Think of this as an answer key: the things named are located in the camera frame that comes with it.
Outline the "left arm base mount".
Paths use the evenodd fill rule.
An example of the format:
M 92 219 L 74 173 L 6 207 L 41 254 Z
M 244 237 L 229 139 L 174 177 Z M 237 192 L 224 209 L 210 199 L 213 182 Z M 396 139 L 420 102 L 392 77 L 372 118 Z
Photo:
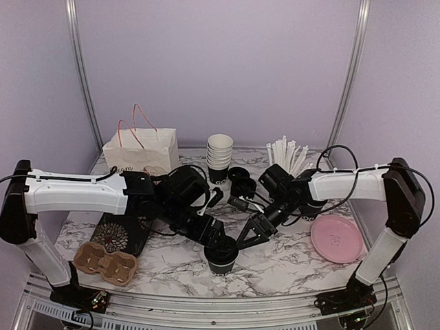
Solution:
M 69 283 L 62 287 L 51 285 L 49 299 L 55 303 L 78 307 L 87 311 L 104 314 L 109 304 L 110 294 L 101 289 L 82 287 L 78 281 L 78 272 L 72 262 L 68 262 L 71 272 Z

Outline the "black takeout coffee cup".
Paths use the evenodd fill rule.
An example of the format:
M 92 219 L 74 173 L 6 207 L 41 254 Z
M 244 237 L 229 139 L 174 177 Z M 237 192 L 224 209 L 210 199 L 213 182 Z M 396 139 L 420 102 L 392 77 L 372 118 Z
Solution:
M 234 267 L 236 260 L 232 260 L 229 263 L 214 263 L 212 261 L 208 261 L 208 266 L 210 271 L 216 276 L 225 276 L 229 274 Z
M 307 204 L 299 207 L 300 220 L 311 222 L 316 219 L 316 217 L 321 213 L 324 205 L 324 201 L 311 201 Z

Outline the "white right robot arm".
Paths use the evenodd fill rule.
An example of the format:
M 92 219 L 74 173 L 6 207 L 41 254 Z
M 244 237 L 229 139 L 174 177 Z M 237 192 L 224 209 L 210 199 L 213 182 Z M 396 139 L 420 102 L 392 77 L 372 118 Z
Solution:
M 340 301 L 357 307 L 371 286 L 421 227 L 426 196 L 415 174 L 402 158 L 383 166 L 354 170 L 310 169 L 293 177 L 278 164 L 258 179 L 273 202 L 253 214 L 241 231 L 236 246 L 243 250 L 269 241 L 277 227 L 301 206 L 331 199 L 384 201 L 388 219 L 385 228 L 354 273 L 355 282 L 344 288 Z

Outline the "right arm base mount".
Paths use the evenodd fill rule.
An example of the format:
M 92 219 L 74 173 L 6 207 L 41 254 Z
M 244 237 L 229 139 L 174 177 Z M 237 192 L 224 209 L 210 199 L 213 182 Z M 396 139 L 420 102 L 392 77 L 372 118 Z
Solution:
M 318 294 L 314 306 L 326 316 L 374 305 L 376 302 L 373 286 L 365 285 L 353 274 L 344 289 Z

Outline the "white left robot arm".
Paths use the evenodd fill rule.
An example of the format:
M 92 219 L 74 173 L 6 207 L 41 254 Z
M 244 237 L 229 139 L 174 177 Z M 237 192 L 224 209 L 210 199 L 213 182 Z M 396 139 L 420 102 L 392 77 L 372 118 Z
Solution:
M 53 288 L 73 306 L 82 305 L 87 291 L 74 278 L 74 269 L 45 236 L 38 215 L 43 212 L 101 212 L 118 216 L 159 219 L 169 228 L 208 248 L 226 242 L 224 224 L 199 214 L 214 197 L 206 174 L 195 165 L 170 173 L 124 171 L 101 177 L 64 175 L 31 167 L 22 159 L 5 177 L 8 187 L 1 206 L 1 239 L 19 246 Z

